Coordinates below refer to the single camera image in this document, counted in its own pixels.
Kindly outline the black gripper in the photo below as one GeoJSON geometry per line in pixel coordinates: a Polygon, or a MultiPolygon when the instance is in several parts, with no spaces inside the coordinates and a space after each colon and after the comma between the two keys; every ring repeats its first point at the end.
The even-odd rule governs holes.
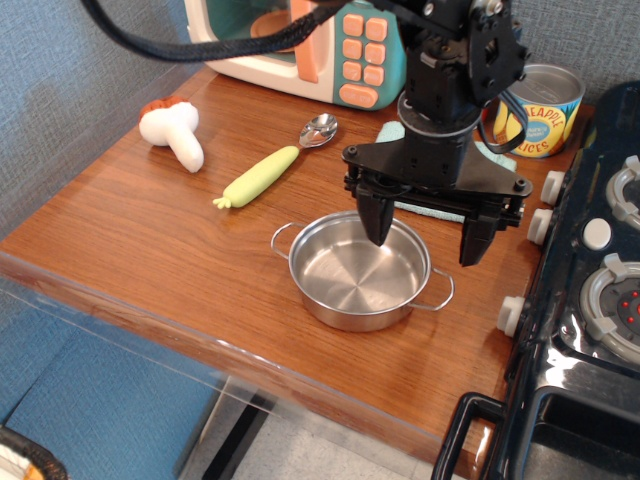
{"type": "Polygon", "coordinates": [[[477,108],[442,123],[401,99],[398,118],[405,128],[403,139],[351,145],[342,152],[345,189],[356,201],[367,238],[376,246],[385,243],[396,202],[460,214],[464,222],[459,263],[477,265],[498,228],[521,224],[531,182],[477,149],[477,108]]]}

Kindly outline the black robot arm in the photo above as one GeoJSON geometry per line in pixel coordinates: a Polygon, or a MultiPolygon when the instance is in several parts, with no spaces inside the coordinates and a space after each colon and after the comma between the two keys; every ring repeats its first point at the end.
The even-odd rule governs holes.
{"type": "Polygon", "coordinates": [[[463,218],[459,262],[479,263],[495,234],[516,227],[532,184],[487,158],[474,137],[495,99],[527,119],[510,92],[529,57],[508,1],[376,1],[394,15],[406,53],[395,141],[342,152],[368,239],[382,245],[401,202],[463,218]]]}

